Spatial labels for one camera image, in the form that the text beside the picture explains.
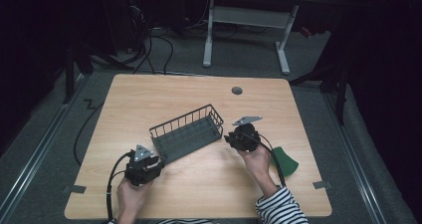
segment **dark background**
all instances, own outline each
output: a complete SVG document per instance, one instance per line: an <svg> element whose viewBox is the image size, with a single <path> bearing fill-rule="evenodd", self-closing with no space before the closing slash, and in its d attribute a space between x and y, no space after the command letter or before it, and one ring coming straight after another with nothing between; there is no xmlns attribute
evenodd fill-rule
<svg viewBox="0 0 422 224"><path fill-rule="evenodd" d="M126 0L0 0L0 151L3 153L31 110L53 88L75 40L114 54L133 47ZM156 22L182 31L184 16L198 17L204 0L153 0ZM422 222L422 5L421 0L376 2L365 12L300 9L295 31L331 31L316 70L352 56L348 82L379 153L416 219ZM358 36L356 44L351 38ZM324 74L323 80L336 75Z"/></svg>

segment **gray carpet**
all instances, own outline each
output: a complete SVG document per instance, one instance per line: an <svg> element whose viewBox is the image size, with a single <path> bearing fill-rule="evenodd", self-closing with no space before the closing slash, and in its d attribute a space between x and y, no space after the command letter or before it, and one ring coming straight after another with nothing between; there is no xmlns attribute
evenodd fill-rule
<svg viewBox="0 0 422 224"><path fill-rule="evenodd" d="M287 80L310 72L329 38L329 34L322 34L306 39L301 34L293 33L286 47L287 59L291 67L291 74L286 77L281 75L274 44L268 42L267 39L274 39L276 35L273 33L277 34L277 31L258 35L238 33L230 39L216 38L214 40L213 64L211 68L205 69L201 65L204 47L203 34L186 33L180 36L162 30L154 31L155 35L164 34L162 38L170 41L173 46L174 51L167 65L168 72L224 77L284 78ZM267 38L264 41L254 41L255 38L251 38L260 35L265 35ZM171 52L170 46L161 39L152 39L152 42L150 64L155 71L162 71ZM118 58L124 60L127 56L127 54L121 53ZM148 63L141 66L140 73L150 74L150 71ZM111 80L117 73L122 73L122 71L96 66L95 72L85 79L86 84L70 106L64 122L57 129L49 152L7 223L101 222L101 220L66 219L64 210L69 194L63 193L62 190L65 185L73 184L78 174L79 167L73 156L74 142L80 128L93 112L85 100L92 100L92 107L102 103ZM61 75L55 89L34 109L31 119L12 146L1 157L0 197L2 200L6 198L20 172L42 140L55 114L62 107L65 97L64 85L65 79ZM322 179L332 184L332 188L327 190L332 214L325 218L310 218L310 222L372 223L351 171L352 168L347 161L341 135L331 115L332 110L327 106L324 95L319 92L316 85L317 83L312 82L292 87ZM348 91L347 95L344 128L374 189L383 210L385 223L416 223L365 130L364 123L353 101L352 92ZM96 113L88 122L77 143L80 160L84 158L99 114L99 112ZM246 220L219 220L219 222L246 223Z"/></svg>

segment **wooden table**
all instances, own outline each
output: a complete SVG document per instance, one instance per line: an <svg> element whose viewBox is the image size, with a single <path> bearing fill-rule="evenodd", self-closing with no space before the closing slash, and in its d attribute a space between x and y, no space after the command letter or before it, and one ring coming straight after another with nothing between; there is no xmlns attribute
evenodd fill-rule
<svg viewBox="0 0 422 224"><path fill-rule="evenodd" d="M232 93L233 87L243 90ZM76 180L84 194L72 193L65 210L70 219L105 219L106 184L115 162L137 144L154 150L149 129L211 104L224 119L224 133L244 115L259 115L256 130L273 147L281 146L300 165L286 182L308 216L327 216L331 207L323 188L289 83L281 79L117 75ZM117 170L124 170L128 158ZM276 183L277 171L271 169ZM112 183L113 215L118 215ZM139 218L255 218L262 195L235 149L221 138L169 163L154 180Z"/></svg>

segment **striped sleeve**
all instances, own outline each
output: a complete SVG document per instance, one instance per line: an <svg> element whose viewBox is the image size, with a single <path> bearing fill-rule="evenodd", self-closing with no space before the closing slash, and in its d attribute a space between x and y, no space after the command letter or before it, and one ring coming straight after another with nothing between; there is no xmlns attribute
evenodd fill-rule
<svg viewBox="0 0 422 224"><path fill-rule="evenodd" d="M261 197L255 208L265 224L308 223L299 203L287 187L281 187L270 198Z"/></svg>

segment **desk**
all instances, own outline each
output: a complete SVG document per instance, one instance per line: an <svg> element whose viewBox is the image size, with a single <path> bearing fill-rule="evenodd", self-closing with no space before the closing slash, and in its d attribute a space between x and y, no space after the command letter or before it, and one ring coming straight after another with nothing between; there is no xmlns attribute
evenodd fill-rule
<svg viewBox="0 0 422 224"><path fill-rule="evenodd" d="M232 94L233 87L243 90ZM327 216L331 207L323 188L289 83L281 79L117 75L108 92L96 130L78 174L76 185L84 194L72 193L65 215L70 219L106 218L106 184L114 163L142 144L154 150L149 129L174 117L211 104L224 119L224 132L244 115L260 115L256 130L273 147L281 146L300 165L286 178L308 216ZM117 171L124 170L123 161ZM276 183L277 170L271 169ZM118 214L112 183L112 209ZM242 157L221 138L162 169L155 179L139 218L256 218L259 186L245 168Z"/></svg>
<svg viewBox="0 0 422 224"><path fill-rule="evenodd" d="M233 8L226 6L214 6L214 0L210 0L208 15L208 32L205 41L204 67L211 66L212 57L212 33L214 22L232 23L239 25L252 25L284 29L280 42L276 43L276 50L279 56L282 73L290 73L288 61L285 54L285 46L292 30L293 23L299 9L299 5L292 6L289 12L272 12L253 9Z"/></svg>

